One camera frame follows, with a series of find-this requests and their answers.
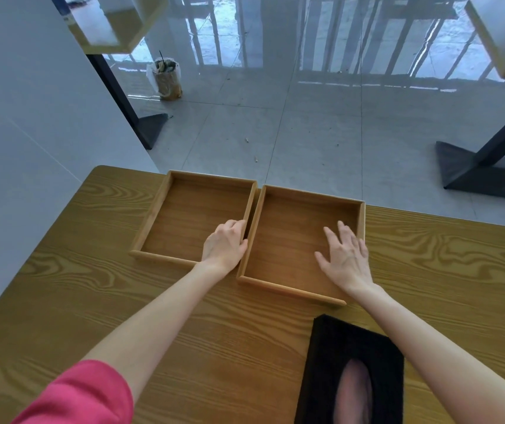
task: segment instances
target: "black tissue box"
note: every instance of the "black tissue box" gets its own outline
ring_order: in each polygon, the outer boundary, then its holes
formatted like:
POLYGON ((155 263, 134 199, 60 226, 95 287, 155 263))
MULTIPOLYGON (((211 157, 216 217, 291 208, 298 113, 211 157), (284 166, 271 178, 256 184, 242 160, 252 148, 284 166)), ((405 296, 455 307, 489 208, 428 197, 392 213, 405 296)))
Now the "black tissue box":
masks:
POLYGON ((333 423, 339 381, 352 358, 368 369, 372 424, 402 424, 403 354, 388 337, 328 315, 313 321, 296 424, 333 423))

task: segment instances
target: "pink shirt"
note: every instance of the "pink shirt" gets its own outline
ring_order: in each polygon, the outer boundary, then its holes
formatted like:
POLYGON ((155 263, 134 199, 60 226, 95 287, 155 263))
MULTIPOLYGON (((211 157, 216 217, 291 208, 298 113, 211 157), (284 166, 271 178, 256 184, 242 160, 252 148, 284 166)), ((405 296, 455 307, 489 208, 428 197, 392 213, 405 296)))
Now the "pink shirt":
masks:
POLYGON ((12 424, 129 424, 133 396, 114 368, 84 360, 52 381, 12 424))

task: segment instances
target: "wood grain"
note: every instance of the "wood grain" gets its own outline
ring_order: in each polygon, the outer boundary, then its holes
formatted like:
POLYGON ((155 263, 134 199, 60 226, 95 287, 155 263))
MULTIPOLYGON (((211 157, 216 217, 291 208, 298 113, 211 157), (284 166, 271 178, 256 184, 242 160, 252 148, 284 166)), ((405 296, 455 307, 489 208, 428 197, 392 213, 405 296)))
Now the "wood grain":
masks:
POLYGON ((344 305, 350 298, 321 272, 313 253, 320 251, 329 259, 323 227, 337 233, 341 220, 358 233, 364 226, 364 221, 359 223, 361 213, 364 217, 362 201, 265 185, 252 221, 249 249, 239 268, 246 277, 242 280, 276 292, 286 292, 279 288, 285 286, 314 293, 313 299, 344 305))
MULTIPOLYGON (((187 269, 128 256, 164 176, 98 167, 0 298, 0 423, 187 269)), ((377 283, 505 378, 505 227, 367 206, 377 283)), ((290 423, 313 318, 341 309, 240 285, 207 294, 160 363, 134 423, 290 423)), ((449 423, 406 363, 406 423, 449 423)))
POLYGON ((203 242, 227 220, 249 218, 256 181, 170 171, 143 222, 132 256, 188 263, 201 260, 203 242))

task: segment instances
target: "forearm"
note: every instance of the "forearm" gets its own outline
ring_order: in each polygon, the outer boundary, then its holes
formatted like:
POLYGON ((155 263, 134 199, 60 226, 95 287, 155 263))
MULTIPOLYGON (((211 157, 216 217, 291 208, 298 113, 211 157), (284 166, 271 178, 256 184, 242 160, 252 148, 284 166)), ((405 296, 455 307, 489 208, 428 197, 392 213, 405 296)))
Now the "forearm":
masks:
POLYGON ((127 381, 136 402, 193 308, 222 277, 215 268, 198 263, 107 335, 84 359, 114 367, 127 381))
POLYGON ((419 372, 455 422, 505 422, 505 380, 377 286, 355 299, 419 372))

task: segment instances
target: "person's right arm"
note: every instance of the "person's right arm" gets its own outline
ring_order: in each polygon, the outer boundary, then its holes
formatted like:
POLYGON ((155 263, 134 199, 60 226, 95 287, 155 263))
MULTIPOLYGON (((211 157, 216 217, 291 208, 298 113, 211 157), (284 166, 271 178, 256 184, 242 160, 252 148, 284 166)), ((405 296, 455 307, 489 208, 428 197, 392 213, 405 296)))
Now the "person's right arm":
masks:
POLYGON ((321 270, 376 320, 456 423, 505 423, 505 380, 374 284, 364 241, 338 228, 341 241, 324 229, 330 262, 316 253, 321 270))

